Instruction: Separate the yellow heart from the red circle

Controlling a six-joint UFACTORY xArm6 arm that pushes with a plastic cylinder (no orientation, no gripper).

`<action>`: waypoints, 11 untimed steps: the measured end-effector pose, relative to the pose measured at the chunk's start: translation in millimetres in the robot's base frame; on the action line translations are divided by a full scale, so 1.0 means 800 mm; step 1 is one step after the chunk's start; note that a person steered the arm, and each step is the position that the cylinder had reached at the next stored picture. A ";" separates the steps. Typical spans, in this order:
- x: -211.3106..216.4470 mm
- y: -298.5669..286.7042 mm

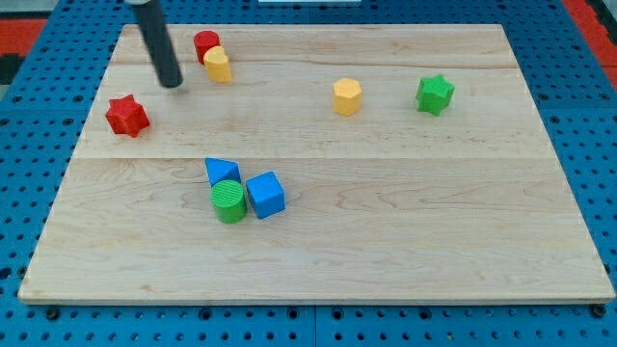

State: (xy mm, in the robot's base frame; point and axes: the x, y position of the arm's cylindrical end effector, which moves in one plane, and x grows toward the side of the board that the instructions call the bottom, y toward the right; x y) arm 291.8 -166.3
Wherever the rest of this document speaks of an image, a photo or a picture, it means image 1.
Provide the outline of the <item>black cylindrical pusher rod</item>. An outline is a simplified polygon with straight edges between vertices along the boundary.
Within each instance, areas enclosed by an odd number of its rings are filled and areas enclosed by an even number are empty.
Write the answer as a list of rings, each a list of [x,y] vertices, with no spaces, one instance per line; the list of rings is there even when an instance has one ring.
[[[154,70],[162,87],[173,89],[183,82],[165,16],[159,0],[130,0]]]

